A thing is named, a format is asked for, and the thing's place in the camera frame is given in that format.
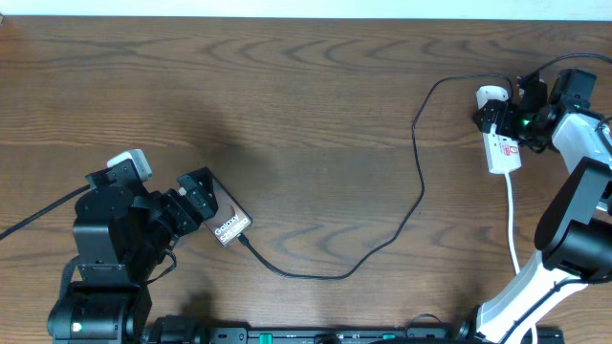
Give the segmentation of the white power strip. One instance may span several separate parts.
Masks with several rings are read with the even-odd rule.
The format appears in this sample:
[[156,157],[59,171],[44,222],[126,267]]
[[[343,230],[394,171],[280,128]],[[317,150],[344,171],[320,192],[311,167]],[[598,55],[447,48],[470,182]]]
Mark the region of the white power strip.
[[[509,95],[504,88],[499,86],[488,85],[480,87],[476,92],[478,109],[480,109],[489,99],[498,99],[508,102]],[[518,143],[516,140],[501,136],[499,133],[482,133],[482,135],[490,173],[499,175],[508,174],[521,167]]]

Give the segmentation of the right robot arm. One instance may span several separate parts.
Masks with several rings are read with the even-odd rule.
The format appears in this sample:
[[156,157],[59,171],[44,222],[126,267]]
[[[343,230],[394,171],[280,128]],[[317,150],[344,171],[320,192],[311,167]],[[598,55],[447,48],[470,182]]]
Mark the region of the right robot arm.
[[609,118],[590,108],[596,81],[594,74],[565,69],[549,88],[532,73],[520,80],[517,103],[498,86],[477,91],[473,121],[491,173],[508,177],[520,166],[519,147],[528,146],[558,151],[569,177],[537,224],[530,260],[477,308],[459,338],[519,343],[565,298],[610,282],[611,225],[595,214],[611,211],[611,129]]

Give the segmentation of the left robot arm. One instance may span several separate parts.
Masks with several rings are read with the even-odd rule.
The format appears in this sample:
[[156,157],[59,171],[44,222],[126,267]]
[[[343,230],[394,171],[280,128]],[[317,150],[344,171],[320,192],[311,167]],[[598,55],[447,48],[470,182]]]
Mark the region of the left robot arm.
[[91,189],[75,205],[78,255],[62,271],[48,332],[55,343],[137,343],[154,269],[218,211],[213,174],[201,168],[179,177],[179,190],[150,192],[126,160],[86,179]]

